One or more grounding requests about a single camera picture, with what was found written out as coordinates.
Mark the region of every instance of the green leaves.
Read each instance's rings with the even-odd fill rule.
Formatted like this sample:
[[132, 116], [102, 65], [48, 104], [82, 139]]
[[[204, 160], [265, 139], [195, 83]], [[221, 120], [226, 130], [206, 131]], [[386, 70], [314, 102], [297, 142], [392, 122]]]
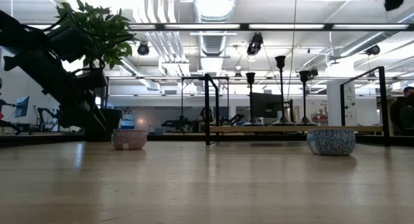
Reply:
[[[102, 6], [93, 7], [88, 3], [83, 3], [80, 0], [76, 0], [78, 4], [78, 9], [80, 12], [73, 12], [74, 19], [78, 24], [87, 32], [96, 35], [128, 35], [130, 34], [127, 30], [127, 26], [130, 20], [122, 16], [122, 9], [120, 9], [116, 14], [111, 13], [110, 8], [103, 8]], [[68, 3], [62, 3], [63, 7], [56, 7], [58, 11], [57, 18], [61, 18], [65, 15], [68, 7]], [[120, 38], [105, 38], [105, 37], [94, 37], [89, 36], [89, 38], [96, 45], [97, 50], [100, 50], [107, 45], [112, 45], [116, 43]], [[130, 44], [127, 42], [119, 43], [111, 49], [104, 51], [102, 60], [109, 65], [112, 69], [115, 65], [123, 65], [121, 58], [124, 56], [132, 56], [133, 50]], [[91, 60], [91, 55], [86, 55], [83, 60], [83, 66], [89, 66]]]

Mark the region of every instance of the white ceiling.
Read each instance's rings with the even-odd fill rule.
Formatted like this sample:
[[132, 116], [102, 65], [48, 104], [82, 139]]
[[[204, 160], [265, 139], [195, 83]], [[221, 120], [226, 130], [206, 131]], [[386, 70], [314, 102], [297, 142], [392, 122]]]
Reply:
[[[130, 5], [134, 3], [117, 2], [124, 8], [124, 15], [133, 20]], [[296, 22], [302, 23], [387, 23], [390, 19], [401, 14], [402, 12], [413, 9], [414, 0], [405, 0], [404, 4], [397, 10], [386, 12], [384, 9], [384, 0], [237, 0], [235, 4], [234, 21], [239, 23], [293, 23], [296, 11]], [[22, 23], [53, 23], [56, 16], [55, 4], [47, 0], [13, 0], [13, 14], [16, 19]], [[0, 9], [11, 14], [11, 0], [0, 0]], [[175, 15], [178, 22], [194, 22], [193, 3], [186, 0], [175, 1]], [[332, 32], [330, 42], [329, 32], [262, 32], [265, 42], [264, 48], [272, 67], [276, 68], [276, 62], [273, 59], [279, 55], [290, 55], [291, 46], [295, 50], [293, 57], [286, 60], [285, 75], [288, 76], [290, 70], [294, 72], [305, 62], [315, 56], [315, 53], [321, 52], [329, 47], [343, 47], [368, 32]], [[270, 67], [265, 50], [258, 54], [255, 62], [247, 63], [246, 56], [240, 54], [233, 48], [238, 45], [240, 51], [249, 42], [253, 32], [237, 32], [236, 36], [230, 36], [228, 43], [229, 58], [224, 59], [223, 74], [232, 76], [235, 71], [237, 62], [242, 67], [242, 71], [262, 71], [262, 74], [270, 73]], [[138, 34], [138, 38], [146, 40], [143, 33]], [[196, 72], [199, 69], [199, 58], [197, 40], [191, 37], [189, 32], [181, 32], [180, 38], [184, 45], [184, 51], [187, 59], [190, 61], [190, 71]], [[354, 66], [358, 73], [362, 73], [369, 68], [379, 65], [388, 66], [400, 60], [413, 55], [414, 44], [408, 44], [394, 52], [386, 53], [401, 45], [409, 43], [413, 39], [412, 32], [404, 32], [389, 38], [378, 45], [381, 47], [381, 54], [372, 56], [370, 63], [367, 62], [367, 56], [355, 56]], [[128, 60], [135, 64], [142, 73], [148, 75], [157, 75], [158, 55], [155, 50], [151, 50], [147, 56], [139, 56], [136, 52]], [[324, 62], [317, 65], [320, 74], [324, 73], [326, 64]], [[411, 65], [397, 68], [388, 76], [398, 75], [398, 71], [411, 70]]]

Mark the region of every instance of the black candle holder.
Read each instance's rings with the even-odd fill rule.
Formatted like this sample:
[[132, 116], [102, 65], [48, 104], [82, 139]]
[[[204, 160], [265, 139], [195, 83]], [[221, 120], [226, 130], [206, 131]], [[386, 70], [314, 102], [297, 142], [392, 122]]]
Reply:
[[285, 67], [285, 59], [286, 56], [276, 56], [274, 58], [276, 60], [276, 66], [279, 68], [280, 73], [280, 93], [281, 93], [281, 103], [282, 103], [282, 116], [278, 121], [272, 124], [272, 126], [294, 126], [295, 123], [291, 122], [285, 116], [285, 103], [284, 103], [284, 96], [283, 96], [283, 68]]
[[303, 117], [297, 126], [317, 126], [313, 121], [306, 117], [306, 82], [309, 80], [310, 71], [299, 71], [300, 81], [303, 84]]
[[254, 75], [256, 73], [246, 73], [247, 83], [250, 86], [250, 118], [243, 124], [243, 126], [263, 126], [263, 124], [254, 118], [253, 114], [253, 83]]

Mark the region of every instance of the computer monitor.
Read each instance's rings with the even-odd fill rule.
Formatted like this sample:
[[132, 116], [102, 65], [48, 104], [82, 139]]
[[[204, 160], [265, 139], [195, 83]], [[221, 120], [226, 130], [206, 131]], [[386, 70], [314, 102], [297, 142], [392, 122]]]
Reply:
[[29, 96], [25, 96], [17, 99], [14, 117], [25, 117], [27, 115], [28, 98]]
[[278, 111], [283, 111], [281, 95], [251, 93], [253, 114], [255, 117], [277, 118]]

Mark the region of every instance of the wooden shelf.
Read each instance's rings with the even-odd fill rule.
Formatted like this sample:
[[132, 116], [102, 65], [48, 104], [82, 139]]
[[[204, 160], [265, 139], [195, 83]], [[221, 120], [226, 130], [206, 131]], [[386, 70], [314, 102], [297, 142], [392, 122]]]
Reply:
[[278, 131], [308, 131], [310, 129], [352, 129], [354, 131], [382, 131], [382, 126], [212, 126], [211, 132], [246, 133], [246, 132], [278, 132]]

